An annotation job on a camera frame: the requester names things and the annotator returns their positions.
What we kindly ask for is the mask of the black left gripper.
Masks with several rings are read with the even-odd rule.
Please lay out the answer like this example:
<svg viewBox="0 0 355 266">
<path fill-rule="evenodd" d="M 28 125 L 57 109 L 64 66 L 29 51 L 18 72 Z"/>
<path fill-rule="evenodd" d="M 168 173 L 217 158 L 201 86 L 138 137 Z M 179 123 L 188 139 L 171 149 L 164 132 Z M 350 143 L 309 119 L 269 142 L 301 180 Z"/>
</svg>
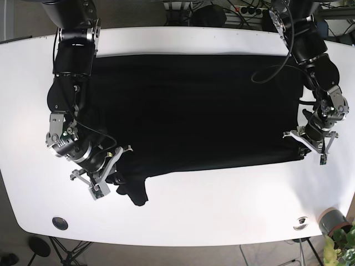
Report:
<svg viewBox="0 0 355 266">
<path fill-rule="evenodd" d="M 314 151 L 310 142 L 322 142 L 319 164 L 326 165 L 330 147 L 338 138 L 337 133 L 330 133 L 336 123 L 344 120 L 349 113 L 346 98 L 340 91 L 312 91 L 308 96 L 313 96 L 312 101 L 303 101 L 302 114 L 306 124 L 302 126 L 302 136 L 295 130 L 283 132 L 284 138 L 292 138 L 298 142 L 298 153 L 305 156 Z"/>
</svg>

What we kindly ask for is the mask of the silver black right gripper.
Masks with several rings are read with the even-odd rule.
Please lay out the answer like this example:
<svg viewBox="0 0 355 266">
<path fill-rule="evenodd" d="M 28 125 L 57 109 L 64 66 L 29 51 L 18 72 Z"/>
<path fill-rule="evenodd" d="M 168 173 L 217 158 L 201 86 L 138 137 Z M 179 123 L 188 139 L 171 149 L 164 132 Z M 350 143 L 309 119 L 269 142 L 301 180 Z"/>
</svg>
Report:
<svg viewBox="0 0 355 266">
<path fill-rule="evenodd" d="M 46 145 L 55 156 L 65 157 L 82 168 L 73 170 L 70 179 L 77 178 L 87 184 L 93 199 L 98 200 L 110 193 L 106 179 L 116 172 L 115 164 L 122 154 L 133 151 L 128 145 L 117 147 L 113 152 L 113 148 L 104 143 L 109 139 L 103 130 L 94 132 L 78 126 L 68 133 L 63 126 L 52 125 L 46 135 Z M 91 175 L 89 180 L 83 177 L 86 173 Z"/>
</svg>

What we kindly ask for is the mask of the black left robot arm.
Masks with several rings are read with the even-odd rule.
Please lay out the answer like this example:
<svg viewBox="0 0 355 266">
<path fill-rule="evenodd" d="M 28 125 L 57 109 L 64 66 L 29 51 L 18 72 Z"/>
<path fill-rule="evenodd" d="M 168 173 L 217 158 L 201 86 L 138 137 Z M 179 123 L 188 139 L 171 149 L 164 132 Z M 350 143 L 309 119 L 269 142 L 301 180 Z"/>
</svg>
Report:
<svg viewBox="0 0 355 266">
<path fill-rule="evenodd" d="M 338 134 L 335 124 L 346 118 L 349 105 L 339 86 L 340 74 L 327 54 L 327 46 L 317 30 L 313 15 L 319 1 L 272 1 L 270 18 L 304 76 L 304 86 L 315 98 L 313 110 L 304 109 L 305 126 L 284 132 L 320 156 L 327 163 L 329 148 Z"/>
</svg>

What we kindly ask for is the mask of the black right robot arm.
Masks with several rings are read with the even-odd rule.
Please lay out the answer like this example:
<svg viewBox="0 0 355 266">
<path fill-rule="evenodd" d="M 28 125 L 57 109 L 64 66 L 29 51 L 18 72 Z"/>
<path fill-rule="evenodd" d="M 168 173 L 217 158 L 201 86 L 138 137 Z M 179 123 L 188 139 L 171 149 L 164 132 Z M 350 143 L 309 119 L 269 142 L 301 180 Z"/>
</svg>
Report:
<svg viewBox="0 0 355 266">
<path fill-rule="evenodd" d="M 123 148 L 105 129 L 86 125 L 81 115 L 101 30 L 93 1 L 41 1 L 57 26 L 52 63 L 53 84 L 47 95 L 51 111 L 46 145 L 56 156 L 80 166 L 70 179 L 88 185 L 94 200 L 110 193 L 107 177 L 116 172 Z"/>
</svg>

